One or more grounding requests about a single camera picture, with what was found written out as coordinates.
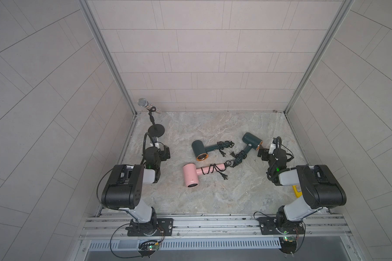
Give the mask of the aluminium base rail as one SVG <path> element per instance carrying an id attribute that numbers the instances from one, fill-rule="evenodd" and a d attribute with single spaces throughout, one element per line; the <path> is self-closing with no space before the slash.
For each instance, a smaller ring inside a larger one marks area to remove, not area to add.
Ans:
<path id="1" fill-rule="evenodd" d="M 259 238 L 282 237 L 268 217 L 261 214 L 245 215 L 160 215 L 162 230 L 144 233 L 143 225 L 130 226 L 125 215 L 102 215 L 88 218 L 80 239 L 190 239 L 190 238 Z M 288 235 L 350 236 L 351 230 L 341 214 L 314 214 L 303 220 L 303 225 L 289 229 Z"/>

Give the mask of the black microphone stand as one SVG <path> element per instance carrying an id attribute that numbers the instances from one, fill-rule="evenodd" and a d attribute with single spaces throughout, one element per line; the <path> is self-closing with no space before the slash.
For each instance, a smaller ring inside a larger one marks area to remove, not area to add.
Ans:
<path id="1" fill-rule="evenodd" d="M 148 133 L 150 134 L 150 136 L 156 138 L 162 137 L 165 133 L 165 128 L 161 124 L 156 124 L 155 118 L 153 116 L 153 113 L 160 114 L 161 112 L 151 103 L 149 103 L 145 98 L 140 98 L 137 103 L 140 107 L 145 108 L 148 111 L 150 122 L 152 124 L 148 128 Z"/>

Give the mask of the yellow sticker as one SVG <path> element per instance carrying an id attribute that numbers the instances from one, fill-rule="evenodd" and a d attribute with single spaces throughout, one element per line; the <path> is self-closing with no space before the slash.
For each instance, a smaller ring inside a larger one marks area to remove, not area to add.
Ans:
<path id="1" fill-rule="evenodd" d="M 303 194 L 302 194 L 302 189 L 301 189 L 301 186 L 300 185 L 294 185 L 294 186 L 292 186 L 292 188 L 293 188 L 293 190 L 294 190 L 294 193 L 295 193 L 295 196 L 297 197 L 297 198 L 300 198 Z"/>

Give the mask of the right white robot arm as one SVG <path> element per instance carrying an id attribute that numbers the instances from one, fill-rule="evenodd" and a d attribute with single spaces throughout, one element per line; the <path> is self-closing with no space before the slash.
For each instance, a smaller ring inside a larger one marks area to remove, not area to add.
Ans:
<path id="1" fill-rule="evenodd" d="M 267 178 L 276 186 L 300 186 L 302 196 L 281 206 L 271 222 L 281 234 L 299 230 L 303 219 L 323 208 L 343 206 L 347 202 L 344 189 L 326 165 L 287 167 L 289 154 L 282 149 L 273 151 L 261 147 L 258 157 L 269 163 Z"/>

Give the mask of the green hair dryer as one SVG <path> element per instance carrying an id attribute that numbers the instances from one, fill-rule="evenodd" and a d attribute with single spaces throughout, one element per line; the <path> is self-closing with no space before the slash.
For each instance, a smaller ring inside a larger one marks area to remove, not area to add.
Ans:
<path id="1" fill-rule="evenodd" d="M 262 139 L 258 138 L 257 136 L 247 132 L 244 134 L 242 141 L 246 144 L 246 147 L 237 154 L 234 154 L 233 157 L 235 158 L 233 161 L 233 165 L 231 167 L 236 167 L 242 163 L 244 159 L 247 158 L 248 153 L 251 150 L 258 150 L 262 145 Z"/>
<path id="2" fill-rule="evenodd" d="M 209 152 L 219 151 L 223 157 L 226 156 L 226 153 L 223 151 L 226 148 L 232 148 L 234 146 L 234 142 L 232 141 L 219 141 L 211 146 L 204 146 L 201 140 L 195 140 L 192 144 L 192 150 L 196 157 L 197 161 L 204 161 L 209 157 Z"/>

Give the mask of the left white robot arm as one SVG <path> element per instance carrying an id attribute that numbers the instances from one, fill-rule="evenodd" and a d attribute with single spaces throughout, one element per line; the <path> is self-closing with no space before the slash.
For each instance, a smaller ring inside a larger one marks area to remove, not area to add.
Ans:
<path id="1" fill-rule="evenodd" d="M 107 182 L 96 196 L 107 209 L 123 211 L 132 219 L 125 227 L 129 237 L 171 236 L 173 219 L 159 219 L 153 207 L 142 199 L 143 185 L 155 184 L 161 176 L 161 163 L 171 157 L 169 147 L 163 145 L 144 150 L 141 164 L 115 165 L 106 175 Z"/>

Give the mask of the pink hair dryer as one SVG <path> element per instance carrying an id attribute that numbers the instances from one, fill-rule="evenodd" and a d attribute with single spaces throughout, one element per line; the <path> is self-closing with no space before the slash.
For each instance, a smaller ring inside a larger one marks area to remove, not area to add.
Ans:
<path id="1" fill-rule="evenodd" d="M 228 179 L 228 176 L 223 173 L 226 170 L 225 164 L 211 164 L 206 167 L 197 168 L 195 164 L 189 163 L 183 166 L 182 170 L 185 186 L 188 188 L 196 187 L 199 184 L 199 176 L 214 172 L 220 173 L 224 179 Z"/>

